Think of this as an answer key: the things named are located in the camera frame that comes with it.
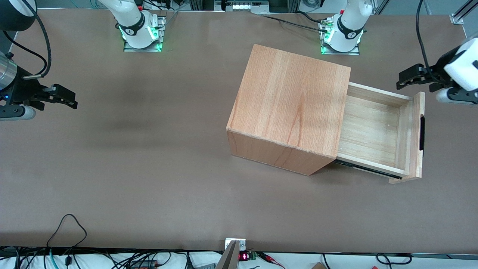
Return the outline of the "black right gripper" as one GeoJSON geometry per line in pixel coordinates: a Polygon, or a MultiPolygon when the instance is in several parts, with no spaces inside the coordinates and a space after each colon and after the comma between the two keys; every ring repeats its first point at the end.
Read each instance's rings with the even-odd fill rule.
{"type": "Polygon", "coordinates": [[[24,80],[23,76],[31,75],[27,71],[17,71],[13,81],[6,86],[6,105],[29,105],[30,102],[37,102],[45,99],[45,102],[59,103],[72,109],[77,109],[78,102],[76,94],[60,84],[53,84],[49,87],[49,94],[38,80],[24,80]]]}

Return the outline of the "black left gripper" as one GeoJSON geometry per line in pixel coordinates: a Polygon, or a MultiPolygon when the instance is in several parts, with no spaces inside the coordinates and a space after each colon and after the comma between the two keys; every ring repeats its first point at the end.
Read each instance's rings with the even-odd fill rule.
{"type": "Polygon", "coordinates": [[[429,66],[429,71],[423,64],[415,64],[399,73],[397,81],[397,90],[412,85],[422,85],[427,83],[439,83],[441,85],[452,85],[452,78],[444,70],[444,67],[451,62],[453,56],[441,56],[435,65],[429,66]]]}

